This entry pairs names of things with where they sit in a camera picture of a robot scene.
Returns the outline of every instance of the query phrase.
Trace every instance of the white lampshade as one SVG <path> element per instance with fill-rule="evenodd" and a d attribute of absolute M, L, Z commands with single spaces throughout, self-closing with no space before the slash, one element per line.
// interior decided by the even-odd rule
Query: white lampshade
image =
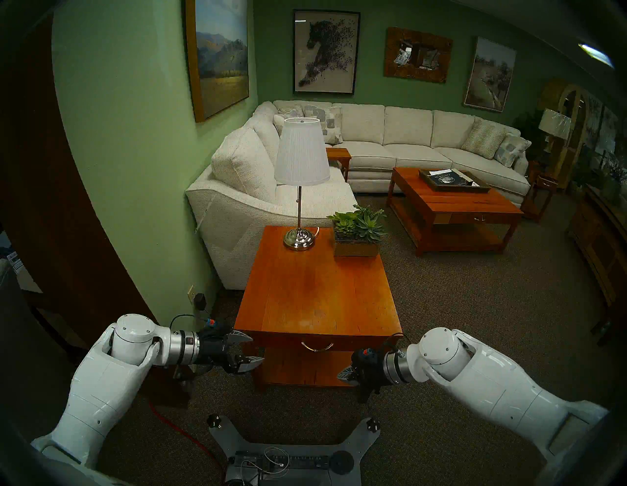
<path fill-rule="evenodd" d="M 567 140 L 568 133 L 571 129 L 571 119 L 561 113 L 546 108 L 542 114 L 542 120 L 540 120 L 538 128 L 549 135 Z"/>
<path fill-rule="evenodd" d="M 289 186 L 314 186 L 330 177 L 320 120 L 286 119 L 278 146 L 275 180 Z"/>

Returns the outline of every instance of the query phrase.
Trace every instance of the wall outlet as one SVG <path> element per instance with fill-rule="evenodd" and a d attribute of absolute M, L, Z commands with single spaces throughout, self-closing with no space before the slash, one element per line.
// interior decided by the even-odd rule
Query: wall outlet
<path fill-rule="evenodd" d="M 194 290 L 194 286 L 189 287 L 187 291 L 187 298 L 189 299 L 189 303 L 194 305 L 194 297 L 196 296 L 196 291 Z"/>

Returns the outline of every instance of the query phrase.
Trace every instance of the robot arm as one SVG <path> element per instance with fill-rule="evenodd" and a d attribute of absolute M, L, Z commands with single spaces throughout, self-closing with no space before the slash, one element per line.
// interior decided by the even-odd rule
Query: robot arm
<path fill-rule="evenodd" d="M 227 373 L 242 374 L 263 361 L 229 354 L 232 344 L 244 341 L 252 339 L 213 320 L 196 333 L 125 314 L 102 333 L 79 365 L 55 429 L 32 445 L 44 454 L 48 447 L 60 449 L 93 468 L 105 437 L 130 408 L 151 366 L 217 364 Z"/>
<path fill-rule="evenodd" d="M 362 397 L 381 386 L 432 380 L 473 412 L 530 440 L 553 459 L 608 412 L 568 402 L 542 389 L 512 359 L 457 329 L 437 327 L 419 344 L 376 352 L 360 349 L 338 378 Z"/>

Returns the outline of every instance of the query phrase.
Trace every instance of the carpet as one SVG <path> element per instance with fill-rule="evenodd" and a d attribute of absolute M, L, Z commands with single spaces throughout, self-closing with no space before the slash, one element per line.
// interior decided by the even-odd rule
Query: carpet
<path fill-rule="evenodd" d="M 357 200 L 374 209 L 385 203 L 384 196 Z M 422 258 L 386 208 L 389 236 L 381 258 L 409 341 L 433 327 L 458 328 L 511 357 L 557 396 L 610 407 L 624 371 L 623 345 L 613 339 L 598 347 L 589 332 L 603 298 L 565 235 L 575 207 L 556 194 L 540 224 L 519 224 L 503 255 Z M 222 290 L 213 317 L 234 322 L 242 295 Z M 210 413 L 229 416 L 249 441 L 268 443 L 337 443 L 362 418 L 376 417 L 381 436 L 361 463 L 364 486 L 527 485 L 545 464 L 531 443 L 473 415 L 431 382 L 385 387 L 358 404 L 351 389 L 275 386 L 260 395 L 250 376 L 211 371 L 196 380 L 188 409 L 159 410 L 222 461 L 205 423 Z M 217 485 L 220 477 L 141 397 L 105 440 L 98 469 L 136 485 Z"/>

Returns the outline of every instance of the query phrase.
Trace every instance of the lamp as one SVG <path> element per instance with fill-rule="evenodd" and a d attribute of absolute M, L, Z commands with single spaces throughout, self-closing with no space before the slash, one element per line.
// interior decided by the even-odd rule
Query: lamp
<path fill-rule="evenodd" d="M 330 177 L 320 120 L 286 119 L 278 146 L 275 180 L 280 184 L 298 186 L 298 227 L 283 237 L 283 244 L 289 249 L 302 251 L 315 244 L 315 236 L 311 231 L 300 227 L 302 186 L 314 186 L 328 181 Z"/>
<path fill-rule="evenodd" d="M 538 128 L 546 134 L 549 134 L 549 142 L 544 147 L 544 152 L 550 154 L 553 148 L 553 137 L 564 140 L 568 139 L 568 135 L 571 131 L 571 119 L 566 115 L 545 108 Z"/>

